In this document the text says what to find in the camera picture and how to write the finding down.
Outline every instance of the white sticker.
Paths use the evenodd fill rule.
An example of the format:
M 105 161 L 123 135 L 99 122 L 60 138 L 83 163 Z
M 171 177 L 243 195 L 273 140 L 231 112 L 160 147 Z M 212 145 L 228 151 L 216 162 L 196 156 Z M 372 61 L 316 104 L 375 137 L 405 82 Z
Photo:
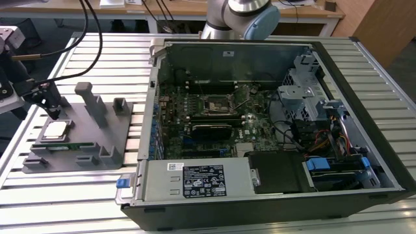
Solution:
M 168 163 L 168 171 L 181 171 L 184 163 Z
M 212 191 L 223 192 L 223 191 L 225 191 L 225 188 L 224 187 L 221 187 L 221 188 L 212 188 Z
M 233 51 L 224 51 L 223 52 L 223 57 L 233 57 L 235 56 L 235 52 Z
M 144 14 L 144 11 L 128 11 L 128 13 Z

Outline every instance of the warning label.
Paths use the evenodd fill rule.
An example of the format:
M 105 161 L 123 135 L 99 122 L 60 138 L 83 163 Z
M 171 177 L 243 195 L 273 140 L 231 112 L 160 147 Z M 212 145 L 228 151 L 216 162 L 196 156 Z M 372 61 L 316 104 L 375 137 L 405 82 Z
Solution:
M 227 196 L 223 165 L 183 167 L 183 196 Z

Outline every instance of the slotted aluminum surface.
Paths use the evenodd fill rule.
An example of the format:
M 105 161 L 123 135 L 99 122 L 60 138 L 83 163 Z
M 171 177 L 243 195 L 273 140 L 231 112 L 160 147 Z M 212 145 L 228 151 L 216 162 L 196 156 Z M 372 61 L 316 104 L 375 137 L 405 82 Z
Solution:
M 73 88 L 79 81 L 93 83 L 93 92 L 104 101 L 125 97 L 135 102 L 127 142 L 125 162 L 120 170 L 76 173 L 24 174 L 23 160 L 47 117 L 32 107 L 0 161 L 0 233 L 145 233 L 125 217 L 113 202 L 115 182 L 136 168 L 136 152 L 149 76 L 151 39 L 167 35 L 105 34 L 101 60 L 83 77 L 60 81 L 59 90 L 69 102 L 81 102 Z M 181 38 L 196 38 L 184 35 Z M 359 43 L 345 38 L 273 37 L 272 40 L 319 40 L 361 99 L 408 170 L 416 177 L 415 105 L 396 83 L 375 63 Z M 84 70 L 99 47 L 96 34 L 88 34 L 76 49 L 61 56 L 51 77 Z M 123 196 L 129 196 L 129 189 Z M 175 233 L 416 233 L 416 197 L 391 205 L 379 205 L 333 220 L 183 230 Z

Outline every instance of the black cable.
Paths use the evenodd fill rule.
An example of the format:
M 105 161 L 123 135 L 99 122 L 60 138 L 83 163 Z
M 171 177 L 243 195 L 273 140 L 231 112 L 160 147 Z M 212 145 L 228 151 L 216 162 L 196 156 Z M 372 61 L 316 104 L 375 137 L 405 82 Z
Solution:
M 169 11 L 167 5 L 164 4 L 164 1 L 163 0 L 160 0 L 160 1 L 161 1 L 161 4 L 163 4 L 164 8 L 167 8 L 168 14 L 169 14 L 171 18 L 172 18 L 172 21 L 175 22 L 173 16 L 171 14 L 171 11 Z
M 161 11 L 161 13 L 163 13 L 163 17 L 164 17 L 164 20 L 165 20 L 165 22 L 167 22 L 167 26 L 169 26 L 168 17 L 167 17 L 167 15 L 165 15 L 165 13 L 164 13 L 164 10 L 163 10 L 163 8 L 161 8 L 161 5 L 160 5 L 159 0 L 156 0 L 156 3 L 157 3 L 157 6 L 159 6 L 159 8 L 160 8 L 160 11 Z
M 284 135 L 289 140 L 291 142 L 293 143 L 293 145 L 296 146 L 296 148 L 300 150 L 300 151 L 305 151 L 305 148 L 299 144 L 299 142 L 288 135 L 284 133 L 284 131 L 281 131 L 277 127 L 276 127 L 276 123 L 279 122 L 284 122 L 285 124 L 287 123 L 291 123 L 289 121 L 285 121 L 285 120 L 277 120 L 277 121 L 272 121 L 272 118 L 271 118 L 271 104 L 272 104 L 272 100 L 273 100 L 273 97 L 276 95 L 276 92 L 272 94 L 272 97 L 271 97 L 271 100 L 269 100 L 269 103 L 268 103 L 268 120 L 271 121 L 276 131 Z
M 89 67 L 85 69 L 85 71 L 77 73 L 77 74 L 73 74 L 73 75 L 68 75 L 68 76 L 61 76 L 61 77 L 57 77 L 57 78 L 52 78 L 52 79 L 47 79 L 47 80 L 41 80 L 41 81 L 37 81 L 35 82 L 35 85 L 40 85 L 40 84 L 45 84 L 45 83 L 51 83 L 51 82 L 55 82 L 55 81 L 59 81 L 59 80 L 63 80 L 63 79 L 69 79 L 69 78 L 73 78 L 73 77 L 80 77 L 83 76 L 84 74 L 87 74 L 91 69 L 93 68 L 93 66 L 96 65 L 99 59 L 100 59 L 100 56 L 101 56 L 101 52 L 103 52 L 103 32 L 101 32 L 101 25 L 100 25 L 100 21 L 99 21 L 99 18 L 97 18 L 97 14 L 91 6 L 91 3 L 88 0 L 84 0 L 85 1 L 85 4 L 88 6 L 88 9 L 91 11 L 91 14 L 93 16 L 93 19 L 96 21 L 96 25 L 97 25 L 97 31 L 99 31 L 99 38 L 100 38 L 100 46 L 99 46 L 99 52 L 97 52 L 97 56 L 95 58 L 95 60 L 92 61 Z
M 143 5 L 144 5 L 145 9 L 148 10 L 148 12 L 149 12 L 149 14 L 151 14 L 152 18 L 155 19 L 156 24 L 157 24 L 161 28 L 164 28 L 164 27 L 163 27 L 163 25 L 159 23 L 159 20 L 156 19 L 155 15 L 152 14 L 152 12 L 151 12 L 151 10 L 149 10 L 148 5 L 147 5 L 147 3 L 145 3 L 145 2 L 147 2 L 147 1 L 145 1 L 145 0 L 143 0 Z
M 60 55 L 60 54 L 68 52 L 68 51 L 72 50 L 72 49 L 80 44 L 80 42 L 83 41 L 83 39 L 84 39 L 84 37 L 85 37 L 85 35 L 87 35 L 87 31 L 88 31 L 88 12 L 87 12 L 87 8 L 85 8 L 85 5 L 84 5 L 83 0 L 79 0 L 79 2 L 80 2 L 80 5 L 81 5 L 81 7 L 83 7 L 84 18 L 85 18 L 83 34 L 81 34 L 81 36 L 79 37 L 77 41 L 76 41 L 71 46 L 68 46 L 65 49 L 59 50 L 59 51 L 55 51 L 55 52 L 52 52 L 52 53 L 41 54 L 41 55 L 40 55 L 41 58 L 45 58 L 45 57 L 49 57 L 49 56 L 53 56 L 53 55 Z
M 285 144 L 293 144 L 293 143 L 288 143 L 288 142 L 287 142 L 287 132 L 288 132 L 288 131 L 291 131 L 291 129 L 287 129 L 287 130 L 285 130 L 284 141 L 283 141 L 281 143 L 279 143 L 279 144 L 283 144 L 283 145 L 281 145 L 281 148 L 283 148 L 284 150 L 296 150 L 296 149 L 297 149 L 296 147 L 295 147 L 295 148 L 291 148 L 291 149 L 285 148 Z
M 285 5 L 285 6 L 293 6 L 295 7 L 295 12 L 296 12 L 296 24 L 295 24 L 295 34 L 297 31 L 297 23 L 299 23 L 299 14 L 297 14 L 297 6 L 304 6 L 304 4 L 293 4 L 292 2 L 288 1 L 289 4 L 285 4 L 284 2 L 281 2 L 281 0 L 279 0 L 279 2 Z

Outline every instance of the blue latch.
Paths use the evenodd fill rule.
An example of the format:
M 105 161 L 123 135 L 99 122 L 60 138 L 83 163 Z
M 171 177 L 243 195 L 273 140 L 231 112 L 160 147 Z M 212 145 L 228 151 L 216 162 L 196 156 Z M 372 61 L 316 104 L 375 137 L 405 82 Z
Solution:
M 152 136 L 155 136 L 156 135 L 156 133 L 157 133 L 157 129 L 153 127 L 153 128 L 151 128 L 151 134 L 152 134 Z
M 153 154 L 153 153 L 155 153 L 155 150 L 156 150 L 156 149 L 155 149 L 155 146 L 151 146 L 151 147 L 149 147 L 149 154 Z
M 307 161 L 309 171 L 331 169 L 328 160 L 323 157 L 311 158 Z
M 369 161 L 368 161 L 368 158 L 367 158 L 367 157 L 361 157 L 361 162 L 363 162 L 365 168 L 371 167 Z
M 131 179 L 117 179 L 116 182 L 117 189 L 125 189 L 131 187 Z

